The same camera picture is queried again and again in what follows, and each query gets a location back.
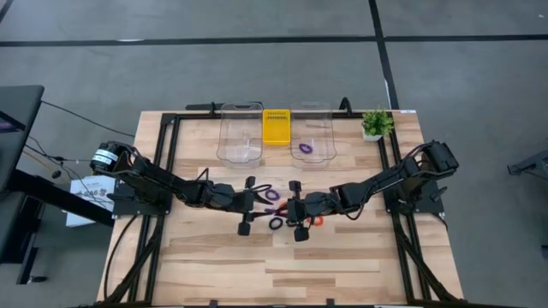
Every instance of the purple ring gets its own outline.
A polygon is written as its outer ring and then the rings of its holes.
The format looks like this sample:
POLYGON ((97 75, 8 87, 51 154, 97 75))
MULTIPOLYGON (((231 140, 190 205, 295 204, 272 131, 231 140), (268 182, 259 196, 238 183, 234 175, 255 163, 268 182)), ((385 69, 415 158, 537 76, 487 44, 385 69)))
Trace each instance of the purple ring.
POLYGON ((301 150, 301 152, 303 152, 305 154, 312 153, 312 147, 310 145, 307 145, 307 144, 299 144, 299 150, 301 150))
POLYGON ((278 201, 280 199, 280 194, 273 189, 269 189, 265 192, 265 198, 269 199, 270 201, 278 201))

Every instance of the small potted plant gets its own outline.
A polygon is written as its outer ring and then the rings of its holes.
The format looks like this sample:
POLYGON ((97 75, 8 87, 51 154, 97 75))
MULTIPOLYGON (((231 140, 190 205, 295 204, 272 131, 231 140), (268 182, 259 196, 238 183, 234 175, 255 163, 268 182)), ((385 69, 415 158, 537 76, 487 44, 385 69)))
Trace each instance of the small potted plant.
POLYGON ((394 120, 384 110, 372 110, 363 113, 361 126, 364 141, 377 141, 392 131, 394 120))

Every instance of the black stand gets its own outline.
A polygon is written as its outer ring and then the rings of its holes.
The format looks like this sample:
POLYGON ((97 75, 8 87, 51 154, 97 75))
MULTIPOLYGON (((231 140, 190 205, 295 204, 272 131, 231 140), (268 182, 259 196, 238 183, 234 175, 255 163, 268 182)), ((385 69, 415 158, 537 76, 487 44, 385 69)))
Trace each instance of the black stand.
POLYGON ((44 205, 38 200, 23 197, 21 207, 17 207, 17 217, 11 227, 6 248, 0 259, 0 263, 21 264, 16 284, 28 284, 31 282, 45 281, 43 276, 32 276, 34 259, 38 248, 34 247, 34 240, 38 232, 44 205))
POLYGON ((21 269, 19 271, 19 276, 17 277, 17 284, 28 284, 47 280, 47 277, 45 276, 31 275, 34 259, 38 254, 38 248, 34 247, 34 240, 36 240, 36 234, 42 221, 44 209, 45 206, 33 198, 26 198, 25 204, 23 205, 21 215, 25 217, 25 222, 28 224, 27 228, 29 229, 27 235, 29 240, 27 244, 27 251, 25 252, 25 257, 23 258, 21 269))
POLYGON ((548 177, 548 151, 542 151, 517 164, 508 166, 508 172, 511 175, 520 175, 521 172, 532 169, 538 169, 548 177))
POLYGON ((61 210, 91 219, 108 227, 114 226, 112 214, 108 210, 76 197, 70 192, 65 192, 39 176, 33 176, 16 169, 9 178, 8 190, 24 192, 29 197, 46 204, 53 204, 61 210))

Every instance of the clear plastic bin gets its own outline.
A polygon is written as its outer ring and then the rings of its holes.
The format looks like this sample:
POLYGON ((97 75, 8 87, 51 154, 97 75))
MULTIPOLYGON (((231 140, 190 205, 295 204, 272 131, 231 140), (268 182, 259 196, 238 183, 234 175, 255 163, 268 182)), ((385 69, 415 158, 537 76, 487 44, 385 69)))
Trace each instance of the clear plastic bin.
POLYGON ((263 106, 224 104, 217 157, 228 168, 257 168, 263 155, 263 106))
POLYGON ((335 158, 331 107, 327 103, 291 105, 291 156, 302 169, 325 168, 335 158))

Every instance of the wooden tabletop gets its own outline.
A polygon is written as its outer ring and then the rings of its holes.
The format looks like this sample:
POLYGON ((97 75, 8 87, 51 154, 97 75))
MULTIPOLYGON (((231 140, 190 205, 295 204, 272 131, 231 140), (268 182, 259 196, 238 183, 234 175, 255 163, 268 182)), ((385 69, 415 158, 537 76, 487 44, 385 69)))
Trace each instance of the wooden tabletop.
MULTIPOLYGON (((161 115, 159 111, 142 112, 135 137, 134 145, 151 159, 161 115)), ((393 111, 393 116, 400 150, 405 155, 423 143, 419 120, 415 113, 393 111)), ((301 181, 304 195, 363 181, 382 171, 377 143, 363 141, 360 119, 333 120, 337 156, 322 170, 292 167, 288 147, 265 147, 261 166, 256 169, 226 169, 216 157, 219 127, 219 120, 182 121, 173 170, 176 175, 193 179, 209 167, 211 180, 229 183, 235 189, 242 189, 246 177, 254 175, 257 185, 272 184, 282 198, 289 198, 290 180, 301 181)), ((166 134, 163 167, 170 130, 171 126, 166 134)), ((394 163, 389 141, 386 148, 390 163, 394 163)), ((461 297, 444 225, 429 214, 415 217, 426 263, 450 292, 461 297)), ((109 254, 128 220, 122 217, 116 221, 109 254)), ((248 237, 239 236, 236 229, 240 215, 191 209, 174 198, 165 221, 152 303, 207 305, 210 299, 217 299, 221 305, 311 305, 324 304, 326 298, 338 304, 405 303, 396 240, 382 194, 371 198, 359 220, 328 216, 323 226, 311 228, 310 240, 304 242, 294 241, 292 228, 271 231, 269 220, 256 220, 248 237)), ((135 220, 116 251, 109 293, 134 261, 140 222, 140 217, 135 220)), ((410 259, 409 267, 415 298, 420 298, 416 269, 410 259)), ((144 297, 147 264, 144 269, 137 299, 144 297)), ((99 290, 101 300, 102 285, 99 290)))

